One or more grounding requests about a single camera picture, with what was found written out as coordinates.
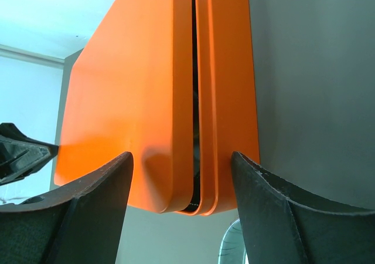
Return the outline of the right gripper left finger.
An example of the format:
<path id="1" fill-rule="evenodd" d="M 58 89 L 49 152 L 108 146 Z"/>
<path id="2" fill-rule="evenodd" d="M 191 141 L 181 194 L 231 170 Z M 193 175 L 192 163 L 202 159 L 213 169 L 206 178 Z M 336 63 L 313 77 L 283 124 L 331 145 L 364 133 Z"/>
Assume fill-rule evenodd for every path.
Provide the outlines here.
<path id="1" fill-rule="evenodd" d="M 124 152 L 64 186 L 1 206 L 1 263 L 115 263 L 133 167 Z"/>

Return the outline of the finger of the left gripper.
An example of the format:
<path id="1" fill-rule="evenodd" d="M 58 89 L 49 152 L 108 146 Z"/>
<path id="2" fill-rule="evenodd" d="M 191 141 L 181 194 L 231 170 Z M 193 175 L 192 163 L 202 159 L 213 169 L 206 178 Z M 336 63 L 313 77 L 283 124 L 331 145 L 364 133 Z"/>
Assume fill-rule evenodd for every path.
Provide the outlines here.
<path id="1" fill-rule="evenodd" d="M 25 136 L 13 123 L 1 124 L 1 184 L 22 180 L 57 156 L 59 147 Z"/>

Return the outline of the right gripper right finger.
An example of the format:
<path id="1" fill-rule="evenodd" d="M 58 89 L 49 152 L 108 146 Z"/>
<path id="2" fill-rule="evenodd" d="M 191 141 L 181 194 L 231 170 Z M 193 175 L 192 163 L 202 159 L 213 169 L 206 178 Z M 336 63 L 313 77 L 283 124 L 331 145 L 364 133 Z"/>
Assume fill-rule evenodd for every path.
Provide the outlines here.
<path id="1" fill-rule="evenodd" d="M 250 263 L 374 263 L 374 211 L 313 194 L 244 154 L 231 173 Z"/>

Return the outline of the orange box lid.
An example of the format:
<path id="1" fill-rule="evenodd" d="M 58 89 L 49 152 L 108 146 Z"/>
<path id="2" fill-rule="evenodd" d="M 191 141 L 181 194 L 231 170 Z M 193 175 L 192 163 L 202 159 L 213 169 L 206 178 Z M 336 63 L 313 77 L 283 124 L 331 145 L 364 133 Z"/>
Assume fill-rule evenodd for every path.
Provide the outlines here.
<path id="1" fill-rule="evenodd" d="M 189 205 L 192 0 L 115 0 L 73 65 L 54 183 L 126 151 L 130 206 L 162 213 Z"/>

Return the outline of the orange compartment box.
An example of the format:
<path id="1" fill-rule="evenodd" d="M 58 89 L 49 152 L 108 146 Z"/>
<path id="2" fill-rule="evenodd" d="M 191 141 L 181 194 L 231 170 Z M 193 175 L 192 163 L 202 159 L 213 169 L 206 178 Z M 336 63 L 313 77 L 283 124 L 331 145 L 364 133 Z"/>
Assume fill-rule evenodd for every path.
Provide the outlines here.
<path id="1" fill-rule="evenodd" d="M 260 160 L 249 0 L 192 0 L 193 195 L 186 215 L 237 206 L 231 155 Z"/>

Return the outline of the blue floral tray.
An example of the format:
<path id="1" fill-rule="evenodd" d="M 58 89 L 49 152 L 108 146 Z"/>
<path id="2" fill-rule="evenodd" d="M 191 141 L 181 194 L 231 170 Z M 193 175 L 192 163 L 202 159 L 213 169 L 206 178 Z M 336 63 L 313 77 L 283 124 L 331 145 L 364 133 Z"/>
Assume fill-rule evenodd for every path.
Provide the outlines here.
<path id="1" fill-rule="evenodd" d="M 218 264 L 249 264 L 240 220 L 226 230 L 220 244 Z"/>

